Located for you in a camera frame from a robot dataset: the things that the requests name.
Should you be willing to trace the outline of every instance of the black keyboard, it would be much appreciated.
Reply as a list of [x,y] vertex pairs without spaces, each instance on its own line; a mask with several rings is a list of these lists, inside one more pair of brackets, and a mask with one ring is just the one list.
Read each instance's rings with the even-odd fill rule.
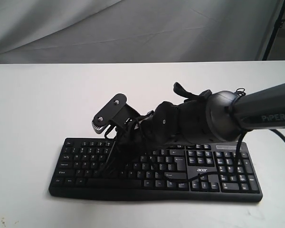
[[[236,142],[174,146],[153,151],[135,159],[124,171],[103,178],[105,164],[113,141],[105,139],[67,138],[62,147],[49,186],[52,196],[87,200],[219,200],[259,202],[259,186],[248,148],[243,142],[235,170]],[[163,179],[189,179],[175,183]]]

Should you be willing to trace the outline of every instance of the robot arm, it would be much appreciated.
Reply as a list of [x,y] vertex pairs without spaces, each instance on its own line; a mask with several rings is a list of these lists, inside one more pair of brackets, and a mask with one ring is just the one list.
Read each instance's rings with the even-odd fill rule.
[[285,84],[245,95],[210,90],[194,95],[174,84],[174,92],[187,98],[174,105],[161,103],[155,111],[139,115],[117,94],[96,114],[94,130],[116,129],[119,163],[172,145],[236,141],[243,132],[285,128]]

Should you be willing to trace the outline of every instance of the computer keyboard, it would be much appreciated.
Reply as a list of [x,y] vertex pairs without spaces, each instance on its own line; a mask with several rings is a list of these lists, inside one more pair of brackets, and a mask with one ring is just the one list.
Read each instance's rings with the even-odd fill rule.
[[[67,138],[62,147],[49,186],[52,196],[114,201],[141,200],[219,200],[259,202],[259,186],[248,148],[243,142],[235,170],[236,142],[174,146],[152,152],[102,177],[113,141],[106,139]],[[164,179],[186,180],[205,172],[190,183]]]

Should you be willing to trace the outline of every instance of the space bar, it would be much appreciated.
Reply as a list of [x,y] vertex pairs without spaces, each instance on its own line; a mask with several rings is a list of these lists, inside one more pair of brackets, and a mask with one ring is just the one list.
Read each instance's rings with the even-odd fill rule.
[[119,179],[94,179],[89,178],[86,185],[95,188],[111,188],[111,189],[140,189],[142,187],[141,180],[119,180]]

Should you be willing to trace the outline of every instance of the table surface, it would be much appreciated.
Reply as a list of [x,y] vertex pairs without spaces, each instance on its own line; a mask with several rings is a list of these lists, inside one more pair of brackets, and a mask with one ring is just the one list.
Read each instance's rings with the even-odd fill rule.
[[244,140],[264,194],[258,204],[50,196],[65,138],[102,137],[91,120],[117,93],[141,114],[164,100],[181,103],[172,90],[176,81],[197,94],[239,87],[253,93],[285,83],[285,61],[0,65],[0,227],[285,227],[285,145],[268,130]]

